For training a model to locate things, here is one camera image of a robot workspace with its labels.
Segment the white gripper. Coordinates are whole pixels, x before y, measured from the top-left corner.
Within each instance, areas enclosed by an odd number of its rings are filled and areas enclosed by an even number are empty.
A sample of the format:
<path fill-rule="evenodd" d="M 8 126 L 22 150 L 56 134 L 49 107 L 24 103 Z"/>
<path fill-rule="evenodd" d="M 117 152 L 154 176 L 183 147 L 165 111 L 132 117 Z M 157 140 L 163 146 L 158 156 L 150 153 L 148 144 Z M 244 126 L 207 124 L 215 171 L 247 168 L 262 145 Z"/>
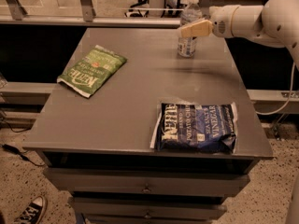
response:
<path fill-rule="evenodd" d="M 223 7 L 210 7 L 209 20 L 194 21 L 179 28 L 180 36 L 201 37 L 208 36 L 213 32 L 217 37 L 232 38 L 233 16 L 239 5 L 228 5 Z"/>

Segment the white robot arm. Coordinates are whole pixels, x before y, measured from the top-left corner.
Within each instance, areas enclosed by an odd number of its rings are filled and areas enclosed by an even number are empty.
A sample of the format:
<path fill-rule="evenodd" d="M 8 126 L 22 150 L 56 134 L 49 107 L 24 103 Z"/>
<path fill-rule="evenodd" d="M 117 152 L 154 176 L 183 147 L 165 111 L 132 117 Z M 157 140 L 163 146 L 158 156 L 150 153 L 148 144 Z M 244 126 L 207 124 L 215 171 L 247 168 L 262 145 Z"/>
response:
<path fill-rule="evenodd" d="M 269 0 L 263 6 L 211 7 L 210 18 L 183 26 L 185 37 L 242 37 L 270 47 L 283 47 L 298 61 L 299 0 Z M 275 157 L 260 161 L 252 180 L 236 199 L 226 203 L 229 212 L 213 224 L 298 224 L 298 136 L 270 142 Z"/>

